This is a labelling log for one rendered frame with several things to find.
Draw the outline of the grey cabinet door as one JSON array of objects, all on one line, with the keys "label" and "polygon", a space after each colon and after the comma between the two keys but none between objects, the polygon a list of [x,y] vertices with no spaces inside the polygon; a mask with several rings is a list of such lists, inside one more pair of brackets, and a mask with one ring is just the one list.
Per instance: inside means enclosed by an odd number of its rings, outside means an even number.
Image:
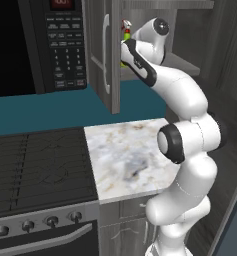
[{"label": "grey cabinet door", "polygon": [[[86,59],[88,81],[111,114],[120,112],[120,0],[83,0]],[[103,79],[102,26],[106,14],[107,28],[107,82],[106,93]]]}]

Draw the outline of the green spray bottle red nozzle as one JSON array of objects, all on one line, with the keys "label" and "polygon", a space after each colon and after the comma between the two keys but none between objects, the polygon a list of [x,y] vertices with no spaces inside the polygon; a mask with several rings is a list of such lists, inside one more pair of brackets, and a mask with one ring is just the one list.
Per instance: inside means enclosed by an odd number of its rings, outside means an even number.
[{"label": "green spray bottle red nozzle", "polygon": [[132,24],[130,21],[123,19],[122,20],[122,25],[121,25],[121,30],[123,31],[123,39],[128,40],[131,37],[131,28]]}]

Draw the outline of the grey drawer front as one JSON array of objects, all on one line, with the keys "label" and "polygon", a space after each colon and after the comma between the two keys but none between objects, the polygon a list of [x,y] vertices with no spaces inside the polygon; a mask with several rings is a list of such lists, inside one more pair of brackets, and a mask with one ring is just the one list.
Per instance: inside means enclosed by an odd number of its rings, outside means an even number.
[{"label": "grey drawer front", "polygon": [[119,203],[119,217],[129,218],[145,215],[145,207],[150,196],[138,197],[121,201]]}]

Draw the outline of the black hob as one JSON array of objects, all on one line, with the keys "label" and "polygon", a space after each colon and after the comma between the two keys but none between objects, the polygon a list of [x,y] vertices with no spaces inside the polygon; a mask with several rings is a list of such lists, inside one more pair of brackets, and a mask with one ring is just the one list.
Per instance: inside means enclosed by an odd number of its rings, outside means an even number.
[{"label": "black hob", "polygon": [[97,199],[82,127],[0,136],[0,218]]}]

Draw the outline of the grey base cupboard door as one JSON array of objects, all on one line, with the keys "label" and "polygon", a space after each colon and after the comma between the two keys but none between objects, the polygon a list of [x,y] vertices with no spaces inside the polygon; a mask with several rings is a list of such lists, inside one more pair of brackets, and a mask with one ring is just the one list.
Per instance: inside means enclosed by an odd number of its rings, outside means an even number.
[{"label": "grey base cupboard door", "polygon": [[149,223],[147,242],[143,244],[146,218],[100,228],[100,256],[145,256],[154,242],[157,227]]}]

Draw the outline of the black microwave oven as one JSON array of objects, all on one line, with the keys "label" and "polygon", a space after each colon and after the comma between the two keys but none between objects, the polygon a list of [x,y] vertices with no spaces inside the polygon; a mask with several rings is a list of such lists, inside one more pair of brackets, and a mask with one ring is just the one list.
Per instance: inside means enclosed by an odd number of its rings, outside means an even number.
[{"label": "black microwave oven", "polygon": [[0,97],[86,87],[82,0],[0,0]]}]

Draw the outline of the steel oven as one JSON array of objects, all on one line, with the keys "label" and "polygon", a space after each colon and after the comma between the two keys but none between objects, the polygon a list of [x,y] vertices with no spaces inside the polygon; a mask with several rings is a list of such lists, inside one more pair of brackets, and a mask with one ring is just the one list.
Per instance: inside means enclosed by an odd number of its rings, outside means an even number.
[{"label": "steel oven", "polygon": [[[70,220],[72,212],[80,212],[78,223]],[[56,216],[55,228],[46,219]],[[0,218],[0,226],[9,233],[0,237],[0,256],[100,256],[99,202],[92,201]],[[33,221],[27,233],[22,223]]]}]

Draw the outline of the tall grey cupboard run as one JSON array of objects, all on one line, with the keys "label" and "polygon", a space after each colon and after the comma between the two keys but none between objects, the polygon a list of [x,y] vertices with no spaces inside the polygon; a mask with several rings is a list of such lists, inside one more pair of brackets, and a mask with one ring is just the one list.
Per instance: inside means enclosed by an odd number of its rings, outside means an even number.
[{"label": "tall grey cupboard run", "polygon": [[237,101],[237,0],[215,0],[200,76]]}]

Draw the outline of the grey wall cabinet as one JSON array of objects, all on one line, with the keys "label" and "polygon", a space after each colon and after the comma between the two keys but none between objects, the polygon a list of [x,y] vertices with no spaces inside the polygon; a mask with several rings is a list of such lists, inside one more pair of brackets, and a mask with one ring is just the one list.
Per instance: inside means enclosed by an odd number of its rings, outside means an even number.
[{"label": "grey wall cabinet", "polygon": [[191,76],[200,74],[213,7],[213,0],[121,0],[122,18],[132,23],[132,33],[155,17],[168,22],[163,65]]}]

